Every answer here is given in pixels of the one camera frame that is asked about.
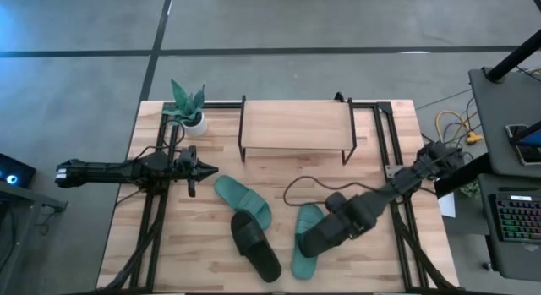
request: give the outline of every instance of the wooden shelf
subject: wooden shelf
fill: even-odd
[[[357,147],[351,99],[246,101],[243,96],[238,148],[350,150]]]

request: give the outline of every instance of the concrete floor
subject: concrete floor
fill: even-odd
[[[150,50],[163,3],[0,0],[0,52]],[[540,20],[533,0],[173,0],[161,48],[516,46]],[[206,83],[209,100],[328,99],[341,91],[356,99],[414,99],[420,107],[469,88],[470,68],[508,54],[486,51],[160,57],[149,99],[171,99],[174,78],[187,90]],[[538,65],[536,53],[522,67]],[[11,293],[83,292],[96,284],[117,186],[60,189],[54,169],[71,158],[126,156],[148,66],[148,57],[0,58],[0,152],[37,168],[35,190],[69,200],[45,237],[33,232]],[[436,138],[437,112],[462,112],[471,97],[419,110],[423,132]],[[484,152],[474,147],[474,155]],[[541,287],[482,270],[481,237],[448,236],[466,289],[534,294]]]

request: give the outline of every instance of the keyboard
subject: keyboard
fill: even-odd
[[[522,195],[498,195],[495,208],[503,241],[541,243],[541,200]]]

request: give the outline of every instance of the slide sandal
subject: slide sandal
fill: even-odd
[[[297,224],[295,225],[295,249],[293,249],[293,260],[291,270],[295,278],[299,280],[310,280],[314,276],[318,264],[318,257],[306,258],[298,247],[298,240],[303,232],[323,220],[325,215],[317,205],[305,205],[298,209]]]
[[[214,190],[235,211],[249,211],[263,230],[271,225],[271,208],[252,189],[247,188],[229,176],[220,176],[214,183]]]
[[[231,219],[231,232],[238,252],[248,258],[265,282],[280,277],[278,258],[252,214],[246,210],[236,212]]]

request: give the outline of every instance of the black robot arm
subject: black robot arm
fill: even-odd
[[[315,257],[369,231],[392,200],[401,195],[409,198],[425,178],[445,178],[458,169],[463,163],[459,155],[441,142],[430,143],[418,152],[413,165],[398,171],[379,190],[355,195],[350,200],[335,192],[325,200],[330,214],[299,238],[301,252],[305,257]]]
[[[180,156],[169,165],[168,156],[156,151],[122,163],[98,163],[69,160],[57,167],[55,183],[61,188],[72,188],[85,183],[131,183],[148,190],[160,181],[187,180],[189,196],[195,196],[195,182],[218,172],[217,167],[197,158],[195,146],[182,149]]]

